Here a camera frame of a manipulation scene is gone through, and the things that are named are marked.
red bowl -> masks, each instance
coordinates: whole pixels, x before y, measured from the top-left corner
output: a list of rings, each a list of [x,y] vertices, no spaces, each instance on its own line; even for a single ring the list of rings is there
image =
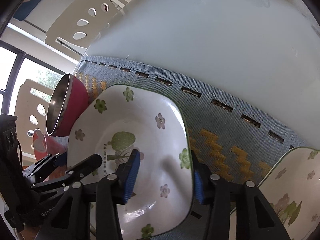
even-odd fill
[[[78,117],[89,105],[89,96],[83,83],[66,73],[52,94],[46,117],[46,130],[50,136],[68,136]]]

dark window frame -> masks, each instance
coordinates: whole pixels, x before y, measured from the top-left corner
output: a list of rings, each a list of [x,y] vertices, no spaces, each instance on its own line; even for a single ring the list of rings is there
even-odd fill
[[[11,72],[10,72],[10,75],[9,75],[9,78],[8,78],[8,81],[7,81],[7,86],[5,88],[5,90],[3,89],[0,89],[0,94],[3,95],[3,101],[2,101],[2,108],[1,108],[1,114],[8,114],[9,113],[9,106],[10,106],[10,101],[11,101],[11,96],[12,96],[12,92],[13,92],[13,88],[14,88],[14,85],[16,83],[16,80],[17,80],[17,76],[18,76],[18,73],[20,71],[20,68],[21,68],[21,65],[24,61],[24,59],[29,59],[47,69],[50,69],[60,75],[64,75],[65,72],[63,72],[62,70],[60,69],[57,69],[45,62],[43,62],[42,60],[39,60],[29,54],[26,54],[24,51],[22,51],[21,49],[18,49],[4,41],[0,41],[0,47],[4,48],[4,49],[7,49],[13,53],[15,53],[17,56],[16,56],[16,59],[13,63],[13,66],[12,66],[12,69],[11,69]]]

blue gripper pad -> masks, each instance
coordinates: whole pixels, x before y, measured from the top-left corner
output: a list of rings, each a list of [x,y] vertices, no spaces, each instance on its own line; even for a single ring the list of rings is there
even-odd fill
[[[203,201],[204,201],[203,182],[198,171],[195,171],[195,194],[196,194],[196,199],[200,202],[201,205],[203,205]]]
[[[131,198],[134,184],[136,182],[138,170],[140,167],[140,152],[138,150],[133,150],[133,151],[136,151],[136,155],[134,157],[134,160],[131,163],[131,169],[130,169],[128,176],[124,182],[124,196],[123,196],[124,203],[127,203],[129,198]]]

yellow zigzag pattern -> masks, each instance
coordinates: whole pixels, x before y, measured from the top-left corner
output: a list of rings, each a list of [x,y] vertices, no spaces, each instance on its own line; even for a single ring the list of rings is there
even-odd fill
[[[97,87],[98,83],[97,83],[97,79],[95,77],[92,78],[92,96],[93,96],[93,99],[96,99],[99,95],[99,92],[98,92],[98,87]]]
[[[190,149],[194,151],[195,155],[197,156],[197,159],[200,163],[204,163],[203,159],[200,158],[200,150],[196,148],[196,140],[190,137],[190,134],[192,133],[192,130],[188,129],[189,134],[189,142],[190,142]]]
[[[82,72],[79,72],[78,79],[79,79],[81,82],[83,82],[83,73],[82,73]]]
[[[269,166],[268,164],[266,164],[264,162],[259,162],[258,165],[262,169],[261,177],[265,177],[272,168],[271,166]]]
[[[251,162],[246,160],[248,154],[237,146],[232,146],[231,151],[238,155],[236,161],[241,164],[240,172],[242,173],[243,182],[251,180],[254,172],[250,171]]]
[[[228,181],[233,180],[233,176],[228,174],[230,167],[224,164],[227,157],[221,154],[223,147],[217,144],[218,136],[203,128],[200,135],[207,137],[204,143],[211,147],[209,154],[214,157],[213,165],[219,169],[216,173]]]
[[[87,89],[87,91],[89,92],[89,75],[85,75],[85,88]]]
[[[100,82],[100,85],[101,85],[102,91],[107,88],[107,83],[106,83],[105,81],[101,81],[101,82]]]

chair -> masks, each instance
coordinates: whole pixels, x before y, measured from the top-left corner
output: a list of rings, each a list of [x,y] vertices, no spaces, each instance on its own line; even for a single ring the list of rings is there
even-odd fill
[[[21,150],[26,153],[23,157],[23,165],[36,162],[33,151],[33,131],[37,128],[46,131],[46,111],[49,103],[39,96],[42,93],[51,96],[53,90],[30,79],[20,86],[14,114],[16,121],[17,137],[21,144]]]
[[[75,46],[88,48],[126,4],[125,0],[75,0],[51,25],[44,42],[79,60],[81,55]]]

